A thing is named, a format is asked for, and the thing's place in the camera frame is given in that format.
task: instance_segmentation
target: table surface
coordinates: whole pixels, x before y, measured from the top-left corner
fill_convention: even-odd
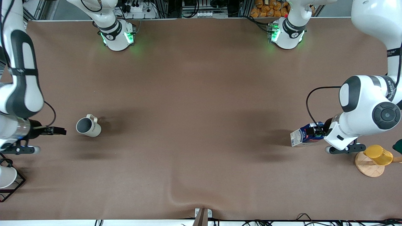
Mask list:
[[[0,219],[175,219],[198,207],[222,219],[400,217],[402,165],[369,178],[324,141],[290,147],[290,132],[311,122],[309,91],[387,70],[384,45],[350,19],[307,29],[282,50],[245,19],[144,21],[135,46],[112,52],[91,22],[30,22],[43,94],[68,134],[9,156],[27,181]],[[341,112],[337,92],[312,95],[317,120]],[[100,117],[99,137],[75,131],[86,114]],[[391,150],[400,134],[359,141]]]

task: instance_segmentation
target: mug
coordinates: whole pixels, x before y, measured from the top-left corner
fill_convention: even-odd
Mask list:
[[[6,161],[7,166],[0,165],[0,188],[10,186],[17,178],[17,170],[12,166],[12,160],[8,158],[0,159],[0,164]]]
[[[76,125],[77,132],[89,137],[96,137],[101,133],[101,126],[98,124],[98,118],[87,114],[85,118],[80,119]]]

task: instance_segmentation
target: black metal rack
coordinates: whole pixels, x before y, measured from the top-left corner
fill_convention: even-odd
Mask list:
[[[0,156],[1,158],[6,158],[2,153],[0,153]],[[25,178],[17,170],[17,178],[15,181],[10,186],[0,189],[0,203],[8,199],[25,181]]]

